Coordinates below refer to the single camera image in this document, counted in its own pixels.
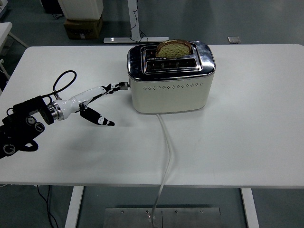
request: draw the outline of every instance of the stand base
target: stand base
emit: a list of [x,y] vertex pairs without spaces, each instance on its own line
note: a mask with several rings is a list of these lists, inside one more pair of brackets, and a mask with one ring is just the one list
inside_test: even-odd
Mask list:
[[143,37],[141,39],[131,40],[129,37],[104,38],[104,43],[154,43],[169,40],[169,37]]
[[[106,208],[104,228],[151,228],[151,208]],[[220,228],[219,208],[156,208],[154,226],[159,228]]]

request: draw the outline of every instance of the metal floor plate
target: metal floor plate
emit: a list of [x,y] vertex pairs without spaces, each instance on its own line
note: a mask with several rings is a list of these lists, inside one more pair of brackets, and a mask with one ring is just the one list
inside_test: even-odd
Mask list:
[[[104,228],[151,228],[151,208],[106,208]],[[154,225],[158,228],[220,228],[219,208],[156,209]]]

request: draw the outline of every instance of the bread slice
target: bread slice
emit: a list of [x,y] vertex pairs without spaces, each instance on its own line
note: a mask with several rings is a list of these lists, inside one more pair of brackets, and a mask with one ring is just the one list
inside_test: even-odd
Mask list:
[[183,39],[172,39],[160,43],[156,49],[156,57],[179,58],[191,54],[191,44]]

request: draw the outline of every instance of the white cable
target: white cable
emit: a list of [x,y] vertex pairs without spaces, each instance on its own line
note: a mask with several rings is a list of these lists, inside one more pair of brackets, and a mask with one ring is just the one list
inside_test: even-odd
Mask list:
[[163,176],[163,179],[162,179],[162,182],[161,182],[161,186],[160,186],[160,189],[158,191],[158,195],[157,195],[157,198],[155,200],[155,203],[153,205],[153,208],[152,208],[152,212],[151,212],[151,223],[152,223],[152,226],[154,226],[154,223],[153,223],[153,215],[154,215],[154,211],[155,211],[155,208],[157,206],[157,203],[158,203],[158,200],[161,196],[161,193],[162,193],[162,189],[163,189],[163,186],[165,184],[165,181],[167,179],[167,176],[168,176],[168,173],[169,173],[169,169],[170,169],[170,166],[171,166],[171,163],[172,163],[172,145],[171,145],[171,142],[170,142],[170,139],[169,139],[169,134],[168,134],[168,131],[167,131],[167,128],[165,126],[165,123],[163,122],[163,119],[162,117],[157,114],[157,117],[161,123],[161,127],[163,129],[163,132],[165,134],[165,138],[166,138],[166,142],[167,142],[167,145],[168,145],[168,150],[169,150],[169,161],[168,161],[168,164],[167,164],[167,168],[166,168],[166,171],[165,171],[165,174]]

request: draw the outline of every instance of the robotic arm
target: robotic arm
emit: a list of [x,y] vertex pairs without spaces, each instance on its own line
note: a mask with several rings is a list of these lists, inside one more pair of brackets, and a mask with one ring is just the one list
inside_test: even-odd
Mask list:
[[61,121],[67,119],[71,113],[79,112],[83,118],[95,124],[114,126],[114,122],[107,120],[97,111],[87,106],[90,102],[103,95],[112,94],[119,90],[127,90],[128,88],[129,84],[127,82],[97,86],[75,95],[69,100],[62,100],[54,90],[52,95],[57,100],[50,102],[48,105],[45,104],[43,98],[50,97],[49,95],[37,96],[14,105],[11,108],[13,113],[9,114],[8,110],[8,116],[2,120],[3,125],[0,126],[0,159],[5,156],[11,156],[17,151],[31,152],[38,149],[38,144],[34,141],[34,138],[45,129],[43,123],[37,122],[32,116],[38,112],[48,125],[54,123],[55,120]]

